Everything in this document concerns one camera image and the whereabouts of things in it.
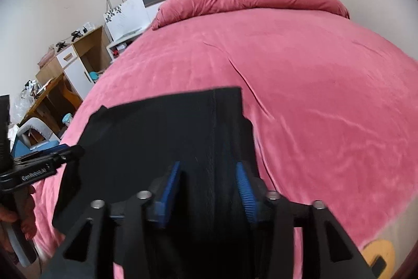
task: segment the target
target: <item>yellow object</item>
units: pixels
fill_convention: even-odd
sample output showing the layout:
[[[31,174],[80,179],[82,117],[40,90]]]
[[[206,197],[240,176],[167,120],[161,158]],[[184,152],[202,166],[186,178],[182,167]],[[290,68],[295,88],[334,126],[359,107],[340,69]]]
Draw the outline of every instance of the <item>yellow object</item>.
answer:
[[[392,243],[388,240],[375,240],[364,247],[362,251],[363,258],[369,264],[373,265],[378,256],[381,256],[386,262],[386,268],[378,279],[390,279],[393,275],[395,253]]]

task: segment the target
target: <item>plastic bag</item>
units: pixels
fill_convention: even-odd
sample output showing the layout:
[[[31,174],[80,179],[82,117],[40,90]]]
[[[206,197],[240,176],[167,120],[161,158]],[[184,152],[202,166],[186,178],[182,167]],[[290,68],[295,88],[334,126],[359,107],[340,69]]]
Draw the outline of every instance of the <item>plastic bag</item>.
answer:
[[[10,123],[19,124],[22,122],[28,110],[35,103],[31,92],[23,90],[19,96],[13,98],[10,106]]]

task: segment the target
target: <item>white cabinet door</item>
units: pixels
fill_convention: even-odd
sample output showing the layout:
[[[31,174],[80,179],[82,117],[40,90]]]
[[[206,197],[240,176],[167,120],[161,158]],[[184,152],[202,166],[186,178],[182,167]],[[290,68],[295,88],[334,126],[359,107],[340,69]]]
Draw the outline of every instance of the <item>white cabinet door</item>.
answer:
[[[68,67],[64,69],[64,73],[75,91],[84,100],[94,86],[94,83],[80,58],[77,58],[73,63],[69,64]]]

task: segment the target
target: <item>teal object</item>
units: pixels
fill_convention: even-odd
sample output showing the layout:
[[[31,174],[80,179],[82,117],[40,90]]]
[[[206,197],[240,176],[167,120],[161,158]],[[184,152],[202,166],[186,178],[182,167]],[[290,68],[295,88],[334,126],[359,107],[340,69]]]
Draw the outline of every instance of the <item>teal object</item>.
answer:
[[[99,79],[99,75],[95,71],[89,72],[89,75],[90,75],[91,79],[94,80],[94,81],[97,81]]]

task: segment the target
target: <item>hand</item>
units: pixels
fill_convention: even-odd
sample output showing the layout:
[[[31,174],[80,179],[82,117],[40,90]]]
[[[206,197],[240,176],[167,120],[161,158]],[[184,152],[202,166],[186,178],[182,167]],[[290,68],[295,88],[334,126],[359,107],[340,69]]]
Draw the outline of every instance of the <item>hand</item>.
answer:
[[[33,239],[36,234],[35,214],[33,212],[35,208],[35,202],[32,197],[32,194],[34,193],[35,193],[35,188],[30,186],[28,188],[28,197],[24,203],[24,212],[25,212],[26,218],[22,221],[22,224],[20,225],[22,228],[22,232],[24,233],[26,237],[26,240]],[[12,212],[0,204],[0,221],[13,223],[18,218],[19,217],[16,212]],[[0,244],[4,247],[6,251],[13,252],[13,247],[10,244],[7,233],[2,231],[1,228],[0,228]]]

